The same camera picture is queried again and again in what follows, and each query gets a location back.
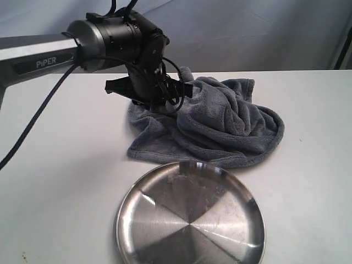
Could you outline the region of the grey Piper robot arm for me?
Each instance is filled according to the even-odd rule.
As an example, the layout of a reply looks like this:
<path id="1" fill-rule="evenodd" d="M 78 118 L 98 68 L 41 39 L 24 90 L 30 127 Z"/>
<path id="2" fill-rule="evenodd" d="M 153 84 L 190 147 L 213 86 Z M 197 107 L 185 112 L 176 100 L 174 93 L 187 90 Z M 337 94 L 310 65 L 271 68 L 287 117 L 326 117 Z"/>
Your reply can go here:
<path id="1" fill-rule="evenodd" d="M 61 34 L 4 37 L 1 92 L 71 65 L 88 73 L 123 65 L 128 76 L 106 81 L 107 93 L 137 105 L 177 105 L 192 97 L 193 87 L 167 74 L 163 54 L 168 44 L 169 38 L 154 23 L 124 9 L 109 15 L 89 13 Z"/>

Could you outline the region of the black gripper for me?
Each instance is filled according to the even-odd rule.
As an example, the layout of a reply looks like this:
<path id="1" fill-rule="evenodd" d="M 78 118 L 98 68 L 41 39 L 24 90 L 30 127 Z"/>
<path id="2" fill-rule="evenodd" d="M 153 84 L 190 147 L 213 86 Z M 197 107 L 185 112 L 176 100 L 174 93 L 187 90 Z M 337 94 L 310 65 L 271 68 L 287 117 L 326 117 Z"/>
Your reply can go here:
<path id="1" fill-rule="evenodd" d="M 126 97 L 140 106 L 159 107 L 168 103 L 181 106 L 186 97 L 192 98 L 193 86 L 182 79 L 180 69 L 173 62 L 170 64 L 177 70 L 178 80 L 169 76 L 164 62 L 151 72 L 128 66 L 128 76 L 107 80 L 105 91 Z"/>

